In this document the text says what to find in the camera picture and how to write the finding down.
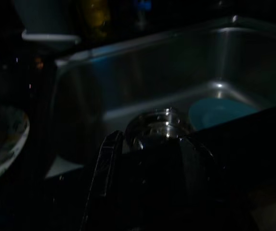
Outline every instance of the blue plate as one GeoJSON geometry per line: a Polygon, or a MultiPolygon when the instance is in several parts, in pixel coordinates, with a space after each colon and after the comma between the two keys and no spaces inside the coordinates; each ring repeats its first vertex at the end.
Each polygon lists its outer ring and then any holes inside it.
{"type": "Polygon", "coordinates": [[[194,129],[202,130],[257,111],[233,100],[208,98],[199,100],[189,108],[189,119],[194,129]]]}

